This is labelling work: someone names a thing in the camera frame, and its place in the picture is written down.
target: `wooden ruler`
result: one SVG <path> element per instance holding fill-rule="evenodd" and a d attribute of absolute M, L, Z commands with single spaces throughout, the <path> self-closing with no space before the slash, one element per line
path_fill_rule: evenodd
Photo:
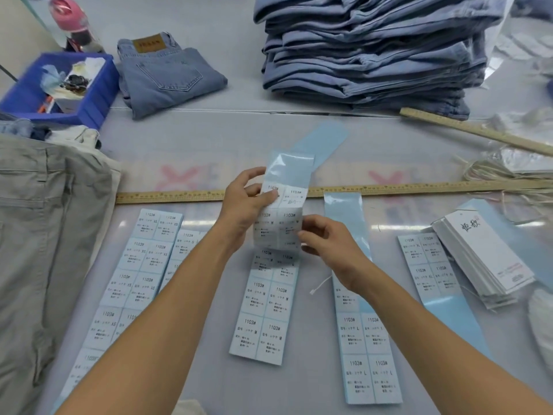
<path fill-rule="evenodd" d="M 538 143 L 536 141 L 517 137 L 504 132 L 495 131 L 494 129 L 484 128 L 480 125 L 469 124 L 468 122 L 446 118 L 433 113 L 418 111 L 411 108 L 402 108 L 399 113 L 410 118 L 458 129 L 460 131 L 468 132 L 469 134 L 480 135 L 481 137 L 489 138 L 491 140 L 499 141 L 501 143 L 509 144 L 531 152 L 540 153 L 546 156 L 553 156 L 553 146 Z"/>
<path fill-rule="evenodd" d="M 351 185 L 321 186 L 309 188 L 308 198 L 322 198 L 325 193 L 359 192 L 362 196 L 460 194 L 468 192 L 520 191 L 523 189 L 553 188 L 553 181 L 513 179 L 467 182 L 437 182 L 403 185 Z M 213 191 L 167 191 L 167 192 L 120 192 L 116 204 L 171 203 L 171 202 L 217 202 L 225 196 L 223 190 Z"/>

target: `jeans back pocket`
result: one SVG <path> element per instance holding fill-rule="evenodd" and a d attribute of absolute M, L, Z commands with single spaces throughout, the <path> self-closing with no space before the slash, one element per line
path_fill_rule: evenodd
<path fill-rule="evenodd" d="M 157 87 L 163 90 L 187 92 L 203 78 L 196 68 L 183 60 L 157 59 L 141 61 L 137 65 Z"/>

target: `gray pants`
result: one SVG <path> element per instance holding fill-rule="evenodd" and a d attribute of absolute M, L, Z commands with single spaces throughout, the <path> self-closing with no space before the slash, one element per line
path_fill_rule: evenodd
<path fill-rule="evenodd" d="M 95 157 L 0 134 L 0 413 L 31 415 L 111 192 Z"/>

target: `stack of folded jeans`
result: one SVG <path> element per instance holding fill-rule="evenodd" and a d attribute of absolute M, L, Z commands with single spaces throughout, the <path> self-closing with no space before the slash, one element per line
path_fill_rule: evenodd
<path fill-rule="evenodd" d="M 133 119 L 227 86 L 226 77 L 211 68 L 196 49 L 181 49 L 168 33 L 153 37 L 161 49 L 152 52 L 139 52 L 136 41 L 129 39 L 117 44 L 121 58 L 119 87 L 125 104 L 133 110 Z"/>
<path fill-rule="evenodd" d="M 256 0 L 266 22 L 263 87 L 356 107 L 413 107 L 466 119 L 481 85 L 486 28 L 507 0 Z"/>
<path fill-rule="evenodd" d="M 2 415 L 34 413 L 111 218 L 119 163 L 85 134 L 0 134 Z"/>

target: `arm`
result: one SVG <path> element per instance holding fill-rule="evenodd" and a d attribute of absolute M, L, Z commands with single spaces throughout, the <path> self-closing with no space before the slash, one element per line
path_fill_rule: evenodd
<path fill-rule="evenodd" d="M 121 334 L 57 415 L 169 415 L 183 390 L 207 312 L 228 259 L 277 192 L 244 188 L 264 167 L 242 172 L 225 192 L 217 223 L 156 299 Z"/>
<path fill-rule="evenodd" d="M 342 223 L 306 216 L 300 239 L 375 309 L 442 414 L 550 414 L 526 384 L 487 359 L 373 264 Z"/>

